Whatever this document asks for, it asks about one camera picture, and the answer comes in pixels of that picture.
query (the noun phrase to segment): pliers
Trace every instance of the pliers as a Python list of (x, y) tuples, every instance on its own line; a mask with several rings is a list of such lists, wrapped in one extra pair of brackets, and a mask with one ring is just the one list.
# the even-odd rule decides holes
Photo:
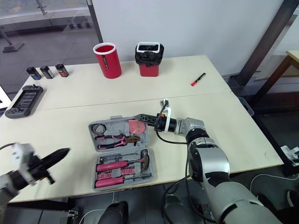
[(105, 136), (100, 136), (96, 137), (96, 140), (102, 140), (102, 139), (116, 139), (120, 140), (116, 143), (112, 144), (107, 144), (107, 145), (99, 145), (99, 149), (108, 149), (108, 148), (115, 148), (118, 146), (126, 146), (128, 143), (134, 143), (134, 146), (136, 146), (137, 142), (140, 141), (140, 137), (138, 136), (126, 136), (124, 134), (119, 134), (119, 135), (105, 135)]

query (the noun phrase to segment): black game console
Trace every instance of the black game console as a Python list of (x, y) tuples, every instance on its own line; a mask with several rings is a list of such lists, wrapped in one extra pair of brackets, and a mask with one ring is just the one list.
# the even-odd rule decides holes
[(26, 85), (22, 88), (23, 92), (14, 103), (12, 108), (5, 112), (5, 116), (11, 119), (24, 118), (30, 115), (37, 99), (43, 92), (41, 86)]

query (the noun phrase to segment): red cup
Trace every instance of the red cup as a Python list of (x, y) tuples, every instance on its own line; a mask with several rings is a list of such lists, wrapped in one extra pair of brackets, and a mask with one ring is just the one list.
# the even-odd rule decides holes
[(115, 44), (99, 43), (93, 47), (93, 52), (106, 78), (117, 78), (121, 75), (121, 64)]

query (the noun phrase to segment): hammer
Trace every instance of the hammer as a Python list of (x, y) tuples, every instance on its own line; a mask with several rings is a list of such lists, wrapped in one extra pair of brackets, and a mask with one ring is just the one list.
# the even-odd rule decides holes
[(141, 163), (141, 172), (147, 170), (150, 164), (150, 157), (148, 155), (148, 150), (144, 149), (141, 151), (141, 158), (133, 161), (119, 161), (119, 162), (111, 162), (108, 164), (100, 164), (97, 165), (97, 172), (103, 172), (111, 169), (118, 169), (126, 167), (129, 164), (140, 162)]

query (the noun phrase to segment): black trash bag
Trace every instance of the black trash bag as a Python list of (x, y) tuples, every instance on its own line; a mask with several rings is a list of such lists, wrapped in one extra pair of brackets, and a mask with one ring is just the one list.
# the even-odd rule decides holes
[[(139, 50), (158, 50), (158, 45), (141, 45)], [(160, 44), (160, 52), (154, 53), (152, 51), (145, 51), (144, 53), (137, 52), (137, 46), (135, 48), (135, 60), (139, 65), (145, 64), (146, 67), (159, 65), (162, 61), (164, 47)]]

